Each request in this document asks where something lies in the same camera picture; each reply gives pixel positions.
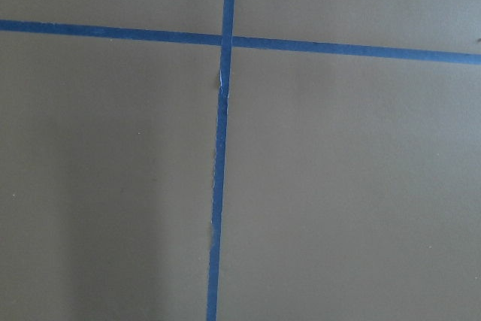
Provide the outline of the blue tape strip lengthwise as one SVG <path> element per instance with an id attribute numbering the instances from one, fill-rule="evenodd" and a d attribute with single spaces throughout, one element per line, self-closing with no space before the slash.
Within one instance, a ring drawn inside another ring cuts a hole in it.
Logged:
<path id="1" fill-rule="evenodd" d="M 231 77 L 231 52 L 234 27 L 234 2 L 223 0 L 222 34 L 219 58 L 219 92 L 216 118 L 216 143 L 213 167 L 211 239 L 207 280 L 206 320 L 215 321 L 219 292 L 219 264 L 222 237 L 222 207 L 225 182 L 225 149 L 228 128 L 228 98 Z"/>

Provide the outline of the blue tape strip crosswise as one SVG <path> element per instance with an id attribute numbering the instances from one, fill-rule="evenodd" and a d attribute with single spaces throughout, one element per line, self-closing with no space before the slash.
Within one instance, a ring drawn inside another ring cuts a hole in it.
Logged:
<path id="1" fill-rule="evenodd" d="M 148 29 L 128 29 L 108 26 L 87 26 L 64 23 L 42 23 L 19 20 L 2 20 L 1 30 L 5 32 L 28 32 L 38 34 L 126 39 L 135 41 L 158 41 L 176 44 L 220 46 L 222 43 L 221 35 Z M 355 44 L 334 44 L 234 36 L 232 38 L 232 46 L 247 49 L 285 50 L 302 53 L 327 53 L 348 56 L 406 59 L 466 65 L 480 64 L 479 54 L 435 50 L 416 50 L 396 47 L 376 47 Z"/>

